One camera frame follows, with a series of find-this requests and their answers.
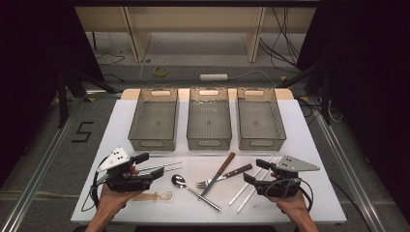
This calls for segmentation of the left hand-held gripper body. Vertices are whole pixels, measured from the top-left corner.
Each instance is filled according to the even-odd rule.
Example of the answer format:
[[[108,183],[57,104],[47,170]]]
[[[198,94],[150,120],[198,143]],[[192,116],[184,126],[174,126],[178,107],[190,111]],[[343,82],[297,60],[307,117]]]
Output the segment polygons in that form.
[[[104,181],[115,191],[140,191],[150,188],[154,179],[151,174],[131,174],[134,166],[129,156],[122,147],[114,149],[98,166],[97,172],[104,172]]]

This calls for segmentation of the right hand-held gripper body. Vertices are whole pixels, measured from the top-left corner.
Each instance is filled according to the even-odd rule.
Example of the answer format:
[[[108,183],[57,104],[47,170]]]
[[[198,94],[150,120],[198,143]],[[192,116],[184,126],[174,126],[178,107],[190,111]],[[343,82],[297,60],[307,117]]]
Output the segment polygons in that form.
[[[274,181],[255,181],[254,188],[259,195],[288,198],[293,197],[300,188],[302,179],[300,172],[319,171],[320,167],[291,156],[283,156],[274,162],[276,168]]]

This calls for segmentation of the fork with wooden handle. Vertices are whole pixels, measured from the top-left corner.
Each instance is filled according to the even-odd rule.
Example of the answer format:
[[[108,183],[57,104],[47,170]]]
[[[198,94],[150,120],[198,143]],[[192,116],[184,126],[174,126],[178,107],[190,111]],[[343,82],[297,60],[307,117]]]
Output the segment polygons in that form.
[[[233,176],[236,176],[236,175],[238,175],[238,174],[244,173],[244,172],[246,172],[246,171],[248,171],[248,170],[251,170],[251,169],[252,169],[252,165],[251,165],[250,163],[249,163],[249,164],[246,164],[246,165],[244,165],[244,166],[242,166],[242,167],[240,167],[240,168],[237,168],[237,169],[235,169],[235,170],[232,170],[232,171],[230,171],[230,172],[228,172],[228,173],[225,173],[225,174],[219,176],[219,177],[217,178],[217,181],[229,179],[229,178],[231,178],[231,177],[233,177]],[[196,187],[197,187],[198,189],[205,189],[206,187],[208,187],[208,186],[211,184],[211,182],[212,182],[212,179],[206,180],[206,181],[203,181],[203,182],[198,182],[198,183],[196,183]]]

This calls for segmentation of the metal spoon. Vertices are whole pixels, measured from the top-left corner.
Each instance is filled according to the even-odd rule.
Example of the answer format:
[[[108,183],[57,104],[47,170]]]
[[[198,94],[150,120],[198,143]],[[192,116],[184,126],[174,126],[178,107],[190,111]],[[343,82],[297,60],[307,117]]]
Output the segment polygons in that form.
[[[207,198],[201,196],[198,192],[196,192],[195,190],[193,190],[192,188],[187,186],[186,180],[178,174],[175,174],[171,177],[171,182],[172,184],[179,189],[186,189],[189,192],[193,193],[196,197],[198,197],[200,200],[204,201],[206,204],[208,204],[209,206],[211,206],[212,208],[214,208],[217,211],[221,211],[221,207],[218,206],[217,204],[213,203],[212,201],[208,200]]]

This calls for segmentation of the small translucent plastic spoon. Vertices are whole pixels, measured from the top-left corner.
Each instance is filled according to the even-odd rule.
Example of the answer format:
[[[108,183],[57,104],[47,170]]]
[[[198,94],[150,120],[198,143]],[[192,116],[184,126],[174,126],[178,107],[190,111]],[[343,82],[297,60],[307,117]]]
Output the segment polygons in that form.
[[[140,193],[137,196],[133,197],[132,200],[134,201],[143,201],[143,200],[161,200],[161,201],[167,201],[170,200],[173,196],[172,191],[166,191],[163,193]]]

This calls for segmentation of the knife with wooden handle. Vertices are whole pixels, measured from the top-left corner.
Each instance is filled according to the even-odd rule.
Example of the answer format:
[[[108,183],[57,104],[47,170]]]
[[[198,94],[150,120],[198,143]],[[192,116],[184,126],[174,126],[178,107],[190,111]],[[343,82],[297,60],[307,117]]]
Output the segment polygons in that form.
[[[223,171],[226,169],[226,167],[229,165],[229,163],[234,159],[234,157],[236,156],[235,153],[230,153],[228,155],[228,157],[226,158],[226,160],[224,161],[224,163],[222,164],[222,166],[220,167],[220,169],[217,171],[217,173],[214,175],[214,177],[211,179],[210,182],[207,181],[202,181],[196,184],[196,187],[198,189],[203,188],[202,192],[200,193],[200,195],[202,197],[205,197],[206,194],[209,192],[209,190],[212,188],[213,184],[217,181],[217,179],[222,175]]]

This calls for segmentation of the grey translucent plastic bin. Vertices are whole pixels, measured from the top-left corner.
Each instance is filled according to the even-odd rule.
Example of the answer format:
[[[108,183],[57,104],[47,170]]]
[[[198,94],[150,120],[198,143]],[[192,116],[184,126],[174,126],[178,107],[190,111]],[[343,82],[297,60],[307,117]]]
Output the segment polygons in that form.
[[[274,88],[237,89],[241,151],[279,151],[287,136]]]
[[[227,151],[232,129],[226,88],[190,88],[187,140],[190,150]]]
[[[178,89],[141,89],[128,140],[136,151],[174,151]]]

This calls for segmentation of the person's right hand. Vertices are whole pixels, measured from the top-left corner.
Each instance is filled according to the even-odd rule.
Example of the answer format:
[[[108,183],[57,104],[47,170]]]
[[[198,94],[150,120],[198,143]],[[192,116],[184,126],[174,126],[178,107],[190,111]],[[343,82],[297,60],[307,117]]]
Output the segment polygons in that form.
[[[293,197],[269,197],[269,200],[276,203],[278,208],[289,217],[301,216],[308,213],[304,195],[300,190],[298,190]]]

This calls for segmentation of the person's left hand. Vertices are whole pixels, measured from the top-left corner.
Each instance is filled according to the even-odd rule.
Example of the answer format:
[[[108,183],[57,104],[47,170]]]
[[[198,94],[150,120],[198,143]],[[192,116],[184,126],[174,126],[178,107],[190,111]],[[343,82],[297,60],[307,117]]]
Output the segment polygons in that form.
[[[97,207],[97,215],[115,216],[133,197],[140,193],[141,190],[118,192],[112,190],[107,184],[104,184],[102,186],[100,202]]]

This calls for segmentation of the white board table cover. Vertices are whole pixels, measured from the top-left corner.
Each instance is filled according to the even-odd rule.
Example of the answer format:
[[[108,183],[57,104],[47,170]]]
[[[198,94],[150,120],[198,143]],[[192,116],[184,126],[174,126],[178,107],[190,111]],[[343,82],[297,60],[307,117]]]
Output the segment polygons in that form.
[[[185,178],[191,188],[197,182],[208,180],[216,174],[229,153],[227,151],[191,151],[188,149],[186,130],[188,123],[187,101],[179,103],[177,148],[173,152],[152,152],[147,161],[138,166],[148,167],[182,161],[182,169],[166,172],[151,185],[151,192],[163,193],[172,191],[169,201],[132,201],[117,214],[114,220],[118,223],[161,224],[161,225],[239,225],[239,224],[279,224],[287,223],[288,217],[275,204],[264,196],[255,194],[245,209],[237,214],[236,206],[228,206],[228,202],[245,183],[243,177],[233,178],[215,183],[207,194],[207,198],[221,207],[221,211],[213,209],[205,202],[197,199],[186,189],[176,188],[171,177],[179,174]],[[136,102],[119,100],[115,103],[102,142],[82,193],[73,211],[72,221],[86,223],[93,217],[95,208],[88,198],[95,172],[102,159],[117,147],[122,147],[133,156],[135,151],[128,140],[128,134],[135,110]],[[306,181],[305,190],[313,191],[313,204],[310,215],[317,223],[343,223],[346,216],[341,209],[335,191],[329,181],[326,169],[308,130],[302,110],[295,100],[282,100],[278,103],[282,122],[286,132],[286,140],[277,152],[240,151],[238,149],[237,130],[232,130],[230,151],[236,156],[230,162],[230,170],[245,164],[255,164],[258,159],[277,161],[282,156],[291,156],[315,164],[319,171],[302,172],[300,177]]]

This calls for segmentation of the black metal stand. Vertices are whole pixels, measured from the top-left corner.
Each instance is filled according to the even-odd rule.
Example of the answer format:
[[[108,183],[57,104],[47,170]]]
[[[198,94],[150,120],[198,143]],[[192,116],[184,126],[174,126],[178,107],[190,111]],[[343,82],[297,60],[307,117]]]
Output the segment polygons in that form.
[[[105,90],[107,93],[117,93],[117,90],[105,84],[102,80],[98,80],[86,72],[77,69],[65,69],[57,75],[57,93],[59,101],[59,128],[62,128],[68,120],[68,98],[67,91],[70,91],[75,98],[84,98],[86,90],[81,84],[82,81],[90,82],[91,84]]]
[[[307,94],[319,95],[321,97],[321,115],[325,122],[331,124],[330,107],[330,79],[326,62],[323,59],[319,59],[314,65],[306,69],[305,71],[297,74],[290,80],[286,80],[280,84],[280,88],[290,87],[303,79],[307,78],[308,82],[305,87]]]

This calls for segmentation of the white power strip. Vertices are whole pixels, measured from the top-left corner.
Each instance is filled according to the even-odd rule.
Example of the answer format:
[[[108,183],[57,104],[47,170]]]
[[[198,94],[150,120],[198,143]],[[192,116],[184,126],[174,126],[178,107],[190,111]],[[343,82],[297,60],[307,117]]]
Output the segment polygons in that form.
[[[201,74],[199,77],[201,81],[225,81],[228,79],[226,73]]]

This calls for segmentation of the black curtain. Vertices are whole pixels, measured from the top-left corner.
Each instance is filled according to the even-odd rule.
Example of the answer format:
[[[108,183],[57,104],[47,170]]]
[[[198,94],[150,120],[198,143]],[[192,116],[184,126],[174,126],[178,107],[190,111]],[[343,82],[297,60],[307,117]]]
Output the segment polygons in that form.
[[[103,75],[75,7],[0,0],[0,187],[56,96],[58,75]]]
[[[347,118],[363,152],[410,223],[410,0],[319,0],[298,66]]]

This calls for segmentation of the beige wooden desk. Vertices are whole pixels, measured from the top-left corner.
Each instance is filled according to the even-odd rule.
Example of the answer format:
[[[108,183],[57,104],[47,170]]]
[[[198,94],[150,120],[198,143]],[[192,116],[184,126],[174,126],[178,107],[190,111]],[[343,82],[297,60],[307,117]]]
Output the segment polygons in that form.
[[[141,61],[154,32],[242,33],[248,59],[256,60],[263,33],[277,33],[275,17],[288,22],[288,32],[304,34],[314,8],[291,7],[77,7],[86,32],[126,32],[134,60]]]

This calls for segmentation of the metal floor rail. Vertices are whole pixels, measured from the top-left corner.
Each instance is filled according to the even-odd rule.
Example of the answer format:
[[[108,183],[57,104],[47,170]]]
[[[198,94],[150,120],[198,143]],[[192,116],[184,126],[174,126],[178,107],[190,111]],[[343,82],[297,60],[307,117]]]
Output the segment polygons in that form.
[[[354,171],[351,162],[348,160],[348,157],[342,149],[340,141],[337,139],[334,130],[331,128],[330,121],[326,121],[324,118],[325,114],[328,112],[329,106],[325,103],[322,103],[322,106],[319,109],[312,110],[320,129],[324,133],[324,136],[331,147],[343,177],[352,192],[352,197],[355,199],[356,206],[362,214],[370,232],[387,232],[381,218],[378,216],[376,208],[366,193],[365,187],[360,182],[357,173]]]
[[[62,141],[67,134],[67,130],[70,127],[73,116],[83,103],[83,99],[74,99],[69,109],[69,115],[60,128],[54,133],[51,141],[48,143],[47,149],[44,155],[36,167],[35,172],[29,179],[27,186],[19,194],[16,199],[10,214],[5,221],[5,224],[1,227],[1,232],[16,232],[18,227],[25,218],[30,205],[32,204],[35,195],[41,186],[46,172],[52,164],[54,158],[57,155],[58,150],[61,147]]]

